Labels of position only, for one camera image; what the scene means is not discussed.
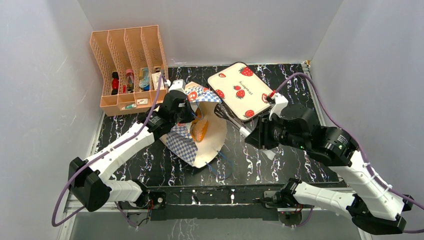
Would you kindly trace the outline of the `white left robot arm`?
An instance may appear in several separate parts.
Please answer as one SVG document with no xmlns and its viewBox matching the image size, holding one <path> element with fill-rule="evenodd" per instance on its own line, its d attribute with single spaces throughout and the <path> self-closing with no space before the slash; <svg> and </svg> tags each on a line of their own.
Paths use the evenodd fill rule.
<svg viewBox="0 0 424 240">
<path fill-rule="evenodd" d="M 153 108 L 113 143 L 82 160 L 69 164 L 70 192 L 89 212 L 109 202 L 129 202 L 144 208 L 150 201 L 149 189 L 138 180 L 112 180 L 112 174 L 140 150 L 171 132 L 177 124 L 194 120 L 194 111 L 183 90 L 170 90 L 158 110 Z"/>
</svg>

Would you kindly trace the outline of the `blue checkered paper bag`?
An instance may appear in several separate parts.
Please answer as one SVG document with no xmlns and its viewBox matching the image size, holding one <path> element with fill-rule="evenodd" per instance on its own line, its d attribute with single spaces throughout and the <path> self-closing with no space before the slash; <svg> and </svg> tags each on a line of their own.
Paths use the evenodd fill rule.
<svg viewBox="0 0 424 240">
<path fill-rule="evenodd" d="M 221 149 L 226 140 L 227 123 L 214 113 L 222 100 L 211 89 L 195 82 L 186 85 L 185 93 L 194 111 L 194 120 L 178 123 L 160 140 L 191 167 L 208 167 L 219 181 L 223 181 L 232 175 L 233 163 L 226 159 L 229 166 L 220 171 L 211 166 L 216 157 L 225 159 Z"/>
</svg>

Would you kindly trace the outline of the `fake ring donut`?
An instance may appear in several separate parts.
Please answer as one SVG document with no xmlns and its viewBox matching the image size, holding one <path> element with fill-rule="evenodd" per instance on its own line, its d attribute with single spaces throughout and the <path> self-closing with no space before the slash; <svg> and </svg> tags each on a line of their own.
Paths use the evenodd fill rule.
<svg viewBox="0 0 424 240">
<path fill-rule="evenodd" d="M 196 111 L 195 111 L 195 119 L 196 119 L 196 120 L 202 120 L 202 119 L 203 119 L 203 117 L 204 117 L 204 115 L 203 115 L 203 111 L 202 111 L 202 109 L 201 109 L 200 107 L 198 107 L 198 108 L 196 109 Z"/>
</svg>

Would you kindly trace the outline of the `sugared orange fake bread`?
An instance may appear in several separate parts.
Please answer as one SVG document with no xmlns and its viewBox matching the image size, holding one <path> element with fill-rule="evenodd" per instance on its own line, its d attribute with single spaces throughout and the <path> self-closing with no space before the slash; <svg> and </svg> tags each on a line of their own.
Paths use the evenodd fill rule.
<svg viewBox="0 0 424 240">
<path fill-rule="evenodd" d="M 195 120 L 190 128 L 190 134 L 195 142 L 201 142 L 206 136 L 209 121 L 206 119 Z"/>
</svg>

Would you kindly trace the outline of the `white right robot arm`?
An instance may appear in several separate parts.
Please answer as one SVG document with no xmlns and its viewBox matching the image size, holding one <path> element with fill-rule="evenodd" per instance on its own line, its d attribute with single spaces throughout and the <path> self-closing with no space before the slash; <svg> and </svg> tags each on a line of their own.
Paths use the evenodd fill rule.
<svg viewBox="0 0 424 240">
<path fill-rule="evenodd" d="M 293 104 L 283 108 L 280 114 L 265 114 L 245 142 L 257 149 L 270 150 L 283 145 L 303 150 L 353 189 L 353 193 L 342 193 L 290 178 L 281 190 L 263 194 L 260 201 L 264 205 L 316 206 L 350 218 L 359 229 L 372 235 L 405 232 L 407 222 L 402 213 L 409 211 L 412 203 L 391 193 L 377 173 L 368 171 L 358 143 L 345 130 L 322 126 L 311 109 Z"/>
</svg>

